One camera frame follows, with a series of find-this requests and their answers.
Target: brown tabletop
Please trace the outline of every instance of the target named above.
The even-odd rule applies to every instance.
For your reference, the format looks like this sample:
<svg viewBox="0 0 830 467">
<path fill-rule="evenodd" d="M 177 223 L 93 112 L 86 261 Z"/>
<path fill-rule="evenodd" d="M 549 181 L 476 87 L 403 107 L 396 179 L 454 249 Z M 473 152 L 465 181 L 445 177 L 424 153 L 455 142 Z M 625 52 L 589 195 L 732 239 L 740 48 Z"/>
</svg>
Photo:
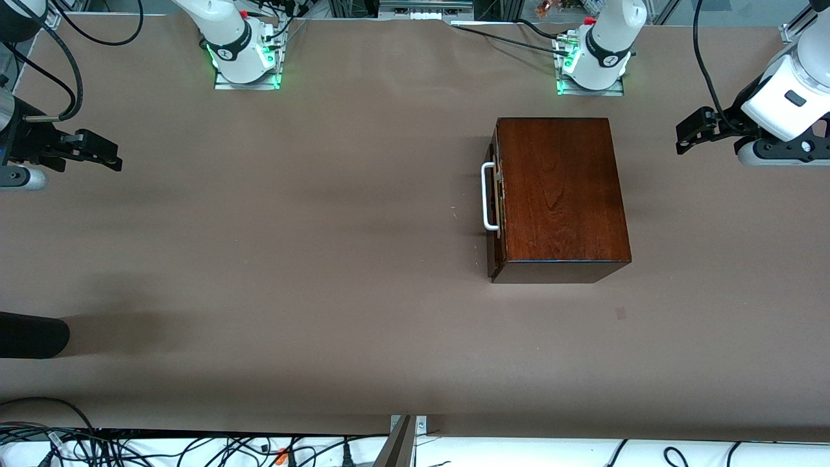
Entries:
<svg viewBox="0 0 830 467">
<path fill-rule="evenodd" d="M 623 98 L 557 96 L 544 53 L 437 21 L 314 21 L 272 92 L 213 91 L 185 16 L 127 47 L 59 32 L 85 89 L 61 128 L 117 142 L 124 171 L 70 162 L 0 198 L 2 309 L 74 331 L 69 356 L 0 362 L 2 397 L 118 427 L 383 431 L 411 412 L 453 434 L 830 439 L 830 175 L 744 167 L 726 141 L 675 155 L 674 125 L 710 104 L 690 29 L 643 30 Z M 724 101 L 781 48 L 772 28 L 701 35 Z M 49 37 L 32 58 L 71 82 Z M 18 95 L 66 103 L 30 71 Z M 630 266 L 488 281 L 499 116 L 610 119 Z M 5 418 L 77 423 L 21 410 Z"/>
</svg>

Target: black cylindrical object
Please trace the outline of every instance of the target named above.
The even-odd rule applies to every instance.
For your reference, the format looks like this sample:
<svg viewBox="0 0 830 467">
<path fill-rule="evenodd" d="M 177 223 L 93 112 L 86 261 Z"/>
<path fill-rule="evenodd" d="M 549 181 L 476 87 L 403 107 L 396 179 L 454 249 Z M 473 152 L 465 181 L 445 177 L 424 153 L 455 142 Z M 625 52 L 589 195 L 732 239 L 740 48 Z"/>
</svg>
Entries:
<svg viewBox="0 0 830 467">
<path fill-rule="evenodd" d="M 0 358 L 52 358 L 69 342 L 69 327 L 53 317 L 0 312 Z"/>
</svg>

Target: wooden cabinet top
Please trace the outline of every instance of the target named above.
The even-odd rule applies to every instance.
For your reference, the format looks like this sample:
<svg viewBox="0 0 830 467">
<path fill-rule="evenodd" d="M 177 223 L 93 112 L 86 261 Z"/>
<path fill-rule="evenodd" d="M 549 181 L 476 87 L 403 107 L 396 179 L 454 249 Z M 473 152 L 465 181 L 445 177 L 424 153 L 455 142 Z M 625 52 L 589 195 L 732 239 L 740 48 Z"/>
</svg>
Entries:
<svg viewBox="0 0 830 467">
<path fill-rule="evenodd" d="M 631 261 L 604 118 L 501 118 L 508 261 Z"/>
</svg>

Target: cabinet drawer handle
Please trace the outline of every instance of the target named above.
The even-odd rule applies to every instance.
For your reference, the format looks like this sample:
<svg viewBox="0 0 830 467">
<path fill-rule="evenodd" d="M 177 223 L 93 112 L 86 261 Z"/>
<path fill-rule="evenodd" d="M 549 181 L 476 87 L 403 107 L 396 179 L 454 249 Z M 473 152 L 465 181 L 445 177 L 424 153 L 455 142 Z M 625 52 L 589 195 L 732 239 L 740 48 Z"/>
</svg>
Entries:
<svg viewBox="0 0 830 467">
<path fill-rule="evenodd" d="M 484 228 L 495 232 L 499 229 L 498 225 L 490 224 L 490 211 L 487 206 L 490 205 L 490 200 L 487 198 L 487 169 L 494 169 L 495 162 L 485 162 L 481 165 L 481 214 L 484 216 Z"/>
</svg>

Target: wooden cabinet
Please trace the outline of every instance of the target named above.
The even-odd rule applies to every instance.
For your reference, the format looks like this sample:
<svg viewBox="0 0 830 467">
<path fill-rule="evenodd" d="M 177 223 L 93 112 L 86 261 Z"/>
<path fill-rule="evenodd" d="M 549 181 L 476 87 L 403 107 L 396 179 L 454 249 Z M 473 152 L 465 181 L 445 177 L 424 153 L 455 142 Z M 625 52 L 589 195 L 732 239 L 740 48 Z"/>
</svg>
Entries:
<svg viewBox="0 0 830 467">
<path fill-rule="evenodd" d="M 494 283 L 595 283 L 631 262 L 602 118 L 500 118 L 481 167 Z"/>
</svg>

